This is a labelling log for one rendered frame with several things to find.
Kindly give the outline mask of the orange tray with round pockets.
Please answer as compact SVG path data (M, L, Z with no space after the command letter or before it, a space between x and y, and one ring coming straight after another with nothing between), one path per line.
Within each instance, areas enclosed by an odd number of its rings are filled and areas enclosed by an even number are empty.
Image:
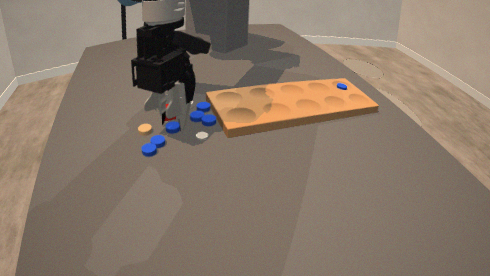
M379 107L345 78L212 91L206 92L206 101L227 138L377 113Z

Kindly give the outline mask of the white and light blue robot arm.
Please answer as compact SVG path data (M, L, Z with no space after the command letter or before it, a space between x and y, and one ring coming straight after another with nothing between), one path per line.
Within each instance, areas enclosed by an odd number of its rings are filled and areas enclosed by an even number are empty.
M162 1L162 2L158 2ZM124 6L142 3L142 20L150 26L176 22L185 15L186 0L118 0ZM190 54L208 54L210 42L182 31L175 31L172 44L187 49ZM194 50L194 51L193 51Z

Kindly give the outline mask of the blue disc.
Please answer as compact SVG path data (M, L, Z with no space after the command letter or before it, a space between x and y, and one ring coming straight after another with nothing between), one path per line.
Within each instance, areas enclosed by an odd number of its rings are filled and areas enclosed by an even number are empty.
M151 143L156 145L156 148L161 148L165 145L165 137L162 135L153 136L150 139Z
M190 120L193 122L201 122L204 113L202 111L193 111L190 113Z
M166 132L170 134L174 134L180 131L178 122L169 122L166 124Z
M142 154L146 157L154 156L157 153L156 145L147 143L142 146Z
M202 125L213 126L216 124L216 117L214 115L204 115L202 117Z
M337 88L341 90L347 90L347 85L343 83L337 83Z
M208 112L210 110L210 103L200 102L197 104L197 111Z

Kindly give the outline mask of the orange disc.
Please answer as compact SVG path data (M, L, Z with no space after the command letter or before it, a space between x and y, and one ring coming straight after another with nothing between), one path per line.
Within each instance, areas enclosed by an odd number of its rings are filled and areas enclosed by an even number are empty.
M142 124L138 127L138 131L141 136L147 136L151 134L152 127L150 124Z

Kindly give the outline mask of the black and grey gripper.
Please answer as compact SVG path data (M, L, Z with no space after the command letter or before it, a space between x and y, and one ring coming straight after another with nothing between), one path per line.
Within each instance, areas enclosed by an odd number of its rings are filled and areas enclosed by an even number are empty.
M136 29L137 57L131 60L133 87L137 85L137 88L151 91L144 110L156 109L162 125L165 117L170 119L180 115L180 131L185 128L196 85L190 55L183 47L172 44L175 29L183 25L184 17L156 27L144 22L144 26ZM178 80L179 83L175 83ZM169 90L171 100L166 108L165 91Z

